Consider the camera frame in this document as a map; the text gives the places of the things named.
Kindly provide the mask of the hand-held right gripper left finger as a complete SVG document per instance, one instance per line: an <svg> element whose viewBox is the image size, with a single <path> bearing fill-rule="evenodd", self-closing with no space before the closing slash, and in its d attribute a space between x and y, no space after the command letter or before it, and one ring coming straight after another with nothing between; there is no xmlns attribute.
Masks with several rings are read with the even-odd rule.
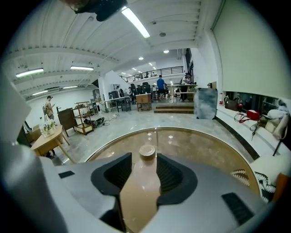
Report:
<svg viewBox="0 0 291 233"><path fill-rule="evenodd" d="M120 193L132 172L132 154L56 167L41 157L58 233L125 233Z"/></svg>

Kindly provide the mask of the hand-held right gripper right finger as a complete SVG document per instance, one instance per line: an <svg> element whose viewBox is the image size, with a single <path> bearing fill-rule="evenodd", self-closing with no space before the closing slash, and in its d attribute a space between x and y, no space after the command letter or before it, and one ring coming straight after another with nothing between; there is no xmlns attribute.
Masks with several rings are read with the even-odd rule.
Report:
<svg viewBox="0 0 291 233"><path fill-rule="evenodd" d="M260 195L222 170L157 155L161 194L145 233L251 233L268 212Z"/></svg>

